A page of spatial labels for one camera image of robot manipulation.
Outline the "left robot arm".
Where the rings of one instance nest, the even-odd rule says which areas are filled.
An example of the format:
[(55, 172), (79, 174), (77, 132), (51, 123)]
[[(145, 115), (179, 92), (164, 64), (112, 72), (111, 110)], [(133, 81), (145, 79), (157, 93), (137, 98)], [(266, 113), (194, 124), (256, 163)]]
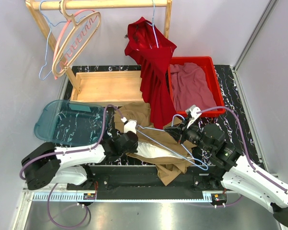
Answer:
[(138, 137), (131, 131), (88, 146), (61, 148), (45, 142), (22, 159), (20, 177), (29, 190), (51, 183), (70, 183), (88, 190), (94, 185), (94, 178), (83, 164), (114, 161), (125, 153), (136, 153), (137, 147)]

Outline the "red pleated skirt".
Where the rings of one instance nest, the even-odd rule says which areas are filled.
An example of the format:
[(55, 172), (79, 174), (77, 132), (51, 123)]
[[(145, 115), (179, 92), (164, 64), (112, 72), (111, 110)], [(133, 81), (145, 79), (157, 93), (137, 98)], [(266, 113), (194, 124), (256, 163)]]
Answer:
[(128, 25), (127, 36), (129, 42), (124, 52), (141, 66), (140, 91), (151, 108), (150, 122), (162, 129), (176, 114), (167, 88), (166, 72), (177, 46), (144, 17)]

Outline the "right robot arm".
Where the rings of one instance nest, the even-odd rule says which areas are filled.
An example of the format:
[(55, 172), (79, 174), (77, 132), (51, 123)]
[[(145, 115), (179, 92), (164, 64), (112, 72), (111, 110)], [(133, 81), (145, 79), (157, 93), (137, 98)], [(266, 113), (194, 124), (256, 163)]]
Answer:
[(223, 187), (251, 199), (288, 228), (288, 184), (249, 161), (246, 154), (226, 142), (224, 132), (217, 125), (208, 124), (200, 130), (198, 126), (179, 124), (165, 131), (179, 144), (188, 141), (211, 154), (209, 160), (217, 167), (208, 178), (212, 189)]

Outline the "tan garment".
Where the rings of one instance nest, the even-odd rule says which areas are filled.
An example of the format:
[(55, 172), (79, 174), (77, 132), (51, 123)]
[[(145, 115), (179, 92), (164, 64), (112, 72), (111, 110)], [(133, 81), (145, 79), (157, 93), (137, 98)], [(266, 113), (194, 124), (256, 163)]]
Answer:
[[(115, 112), (114, 115), (114, 124), (115, 128), (123, 132), (123, 126), (124, 124), (121, 121), (121, 115), (126, 117), (128, 120), (136, 120), (138, 125), (141, 125), (143, 127), (145, 126), (153, 126), (153, 124), (150, 122), (150, 105), (148, 103), (129, 103), (123, 107), (120, 108), (119, 112)], [(169, 185), (178, 175), (181, 173), (185, 174), (187, 171), (187, 168), (189, 166), (186, 166), (184, 163), (182, 164), (169, 164), (168, 160), (165, 159), (148, 159), (138, 154), (138, 151), (141, 148), (138, 146), (136, 153), (127, 153), (126, 155), (128, 157), (138, 159), (142, 162), (150, 163), (156, 166), (157, 169), (157, 175), (159, 179), (162, 181), (162, 183), (167, 186)]]

